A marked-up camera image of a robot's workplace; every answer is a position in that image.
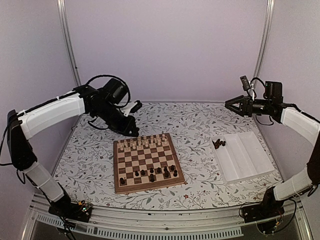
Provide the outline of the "wooden chess board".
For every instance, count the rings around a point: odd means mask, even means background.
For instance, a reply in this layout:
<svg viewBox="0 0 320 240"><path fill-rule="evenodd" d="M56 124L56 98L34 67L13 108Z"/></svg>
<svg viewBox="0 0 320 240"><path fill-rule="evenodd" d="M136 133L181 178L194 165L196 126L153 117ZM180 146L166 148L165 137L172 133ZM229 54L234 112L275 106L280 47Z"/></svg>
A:
<svg viewBox="0 0 320 240"><path fill-rule="evenodd" d="M169 146L159 148L120 150L113 144L113 176L116 194L137 193L187 183L171 135L169 136ZM174 170L177 170L176 177L174 171L170 170L171 165L174 165ZM170 178L164 178L164 167L167 167ZM150 173L150 168L154 169L154 173ZM161 168L161 173L157 173L157 168ZM145 175L141 175L141 170L145 171ZM139 172L139 176L135 176L135 171ZM150 181L150 174L154 175L154 182ZM126 185L120 185L120 178L125 179Z"/></svg>

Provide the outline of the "dark king piece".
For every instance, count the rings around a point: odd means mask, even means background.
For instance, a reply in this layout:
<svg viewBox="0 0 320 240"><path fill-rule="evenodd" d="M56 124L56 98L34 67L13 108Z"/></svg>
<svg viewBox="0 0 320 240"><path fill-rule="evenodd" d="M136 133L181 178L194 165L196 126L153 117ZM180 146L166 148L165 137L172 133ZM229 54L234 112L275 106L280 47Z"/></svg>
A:
<svg viewBox="0 0 320 240"><path fill-rule="evenodd" d="M154 182L154 181L155 181L155 176L154 176L153 174L150 174L149 180L150 180L151 182Z"/></svg>

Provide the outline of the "dark bishop piece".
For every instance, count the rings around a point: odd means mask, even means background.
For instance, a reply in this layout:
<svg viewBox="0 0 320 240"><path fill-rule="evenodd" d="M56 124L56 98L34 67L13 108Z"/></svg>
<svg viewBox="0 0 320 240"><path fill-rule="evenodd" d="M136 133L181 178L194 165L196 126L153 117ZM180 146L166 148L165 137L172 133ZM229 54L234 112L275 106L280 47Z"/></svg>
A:
<svg viewBox="0 0 320 240"><path fill-rule="evenodd" d="M164 175L165 179L170 178L170 172L169 171L165 171L163 175Z"/></svg>

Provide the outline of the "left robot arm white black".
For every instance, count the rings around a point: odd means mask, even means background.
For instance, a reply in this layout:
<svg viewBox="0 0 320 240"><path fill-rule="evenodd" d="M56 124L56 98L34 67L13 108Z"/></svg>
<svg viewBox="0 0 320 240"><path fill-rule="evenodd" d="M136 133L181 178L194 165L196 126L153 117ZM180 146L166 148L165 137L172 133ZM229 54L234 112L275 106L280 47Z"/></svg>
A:
<svg viewBox="0 0 320 240"><path fill-rule="evenodd" d="M39 135L69 119L89 115L88 124L94 128L96 119L104 122L103 127L118 135L137 137L137 127L133 114L142 107L140 100L131 100L128 85L119 77L107 75L109 81L96 89L89 82L44 103L19 112L12 110L7 115L7 124L2 137L9 150L14 168L25 174L55 203L55 209L63 216L74 213L74 205L66 200L68 195L53 179L48 170L38 160L32 144Z"/></svg>

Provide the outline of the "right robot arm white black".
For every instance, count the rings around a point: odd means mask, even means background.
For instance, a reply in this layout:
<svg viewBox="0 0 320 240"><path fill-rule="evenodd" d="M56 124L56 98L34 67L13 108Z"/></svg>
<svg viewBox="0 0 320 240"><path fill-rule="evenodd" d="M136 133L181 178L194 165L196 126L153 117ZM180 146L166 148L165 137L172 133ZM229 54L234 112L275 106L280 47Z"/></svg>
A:
<svg viewBox="0 0 320 240"><path fill-rule="evenodd" d="M269 218L284 201L303 194L311 196L320 185L320 122L296 104L284 102L281 82L263 82L263 97L258 98L254 81L260 81L260 78L248 80L246 76L241 76L240 80L247 95L227 100L225 107L242 117L269 116L271 121L293 130L289 135L291 139L282 144L282 155L306 163L300 172L266 190L258 213L262 218Z"/></svg>

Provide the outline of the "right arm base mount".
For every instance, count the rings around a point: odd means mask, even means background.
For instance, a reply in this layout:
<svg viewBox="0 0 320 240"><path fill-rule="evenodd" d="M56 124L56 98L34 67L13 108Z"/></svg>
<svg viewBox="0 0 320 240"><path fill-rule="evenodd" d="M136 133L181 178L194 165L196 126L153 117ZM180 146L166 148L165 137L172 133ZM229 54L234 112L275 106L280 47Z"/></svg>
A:
<svg viewBox="0 0 320 240"><path fill-rule="evenodd" d="M282 214L285 213L283 208L284 201L276 200L274 188L275 187L270 187L266 190L261 203L242 206L239 209L239 216L244 219L245 223L266 220L277 216L282 217ZM257 228L262 234L269 235L276 231L279 224L280 222L278 220L271 220L259 223Z"/></svg>

